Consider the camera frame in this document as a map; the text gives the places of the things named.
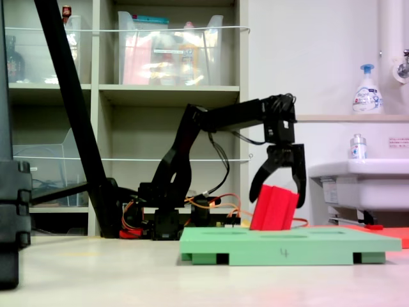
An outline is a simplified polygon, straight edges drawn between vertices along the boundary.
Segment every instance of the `red foam block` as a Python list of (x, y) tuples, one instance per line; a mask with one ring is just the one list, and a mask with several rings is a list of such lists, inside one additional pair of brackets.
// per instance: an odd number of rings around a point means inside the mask
[(251, 230), (287, 230), (291, 228), (298, 195), (280, 187), (263, 185), (254, 209)]

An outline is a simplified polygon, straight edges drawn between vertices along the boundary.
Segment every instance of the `label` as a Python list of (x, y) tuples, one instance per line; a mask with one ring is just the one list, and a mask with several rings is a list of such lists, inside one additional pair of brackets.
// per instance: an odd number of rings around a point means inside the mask
[(389, 138), (389, 148), (409, 148), (409, 138)]
[(338, 203), (337, 184), (332, 178), (322, 178), (324, 200), (326, 203)]
[(183, 54), (182, 50), (165, 50), (165, 49), (154, 49), (154, 53), (172, 53), (172, 54)]
[(351, 146), (351, 158), (352, 159), (367, 159), (366, 145), (363, 143), (357, 143)]
[(356, 112), (379, 109), (383, 106), (381, 93), (375, 88), (362, 87), (355, 96), (352, 109)]

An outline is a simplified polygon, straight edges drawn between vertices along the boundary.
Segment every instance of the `plastic storage bin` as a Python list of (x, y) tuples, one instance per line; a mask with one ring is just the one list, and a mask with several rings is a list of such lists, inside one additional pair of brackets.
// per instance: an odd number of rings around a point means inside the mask
[(136, 31), (127, 12), (118, 12), (120, 84), (221, 85), (223, 16), (213, 16), (206, 30)]
[[(85, 174), (75, 139), (70, 129), (63, 143), (49, 145), (13, 145), (15, 160), (30, 163), (33, 176), (33, 196), (85, 182)], [(43, 204), (45, 207), (88, 206), (87, 192), (60, 198)]]
[[(81, 16), (71, 16), (66, 34), (81, 83), (91, 81), (91, 32)], [(11, 83), (58, 84), (43, 31), (6, 29), (8, 78)]]

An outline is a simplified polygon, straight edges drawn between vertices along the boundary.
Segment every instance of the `green foam board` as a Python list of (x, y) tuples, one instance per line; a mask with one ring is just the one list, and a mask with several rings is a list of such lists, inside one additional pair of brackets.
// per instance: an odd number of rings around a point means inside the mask
[(349, 228), (297, 228), (260, 232), (247, 228), (185, 228), (183, 261), (229, 265), (348, 265), (385, 263), (386, 251), (401, 251), (401, 240)]

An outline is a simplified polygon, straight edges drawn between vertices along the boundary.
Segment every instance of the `floor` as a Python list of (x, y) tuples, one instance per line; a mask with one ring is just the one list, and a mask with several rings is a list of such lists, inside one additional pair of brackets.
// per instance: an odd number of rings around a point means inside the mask
[(34, 237), (4, 307), (408, 306), (409, 250), (385, 265), (191, 266), (178, 242)]

